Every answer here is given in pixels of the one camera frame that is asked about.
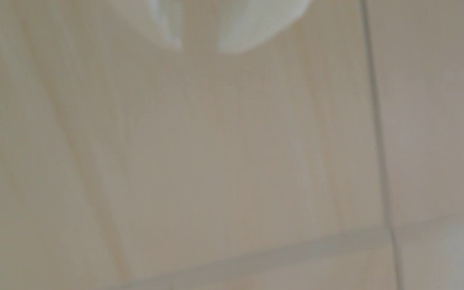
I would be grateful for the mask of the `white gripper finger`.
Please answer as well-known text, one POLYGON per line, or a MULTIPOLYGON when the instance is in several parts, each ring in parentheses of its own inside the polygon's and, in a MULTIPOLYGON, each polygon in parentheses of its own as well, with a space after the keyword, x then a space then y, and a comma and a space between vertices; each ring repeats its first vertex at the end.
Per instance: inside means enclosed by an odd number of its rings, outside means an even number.
POLYGON ((221 1, 217 50, 241 54, 267 42, 307 11, 312 1, 221 1))
POLYGON ((183 6, 177 1, 109 1, 139 35, 163 48, 183 50, 183 6))

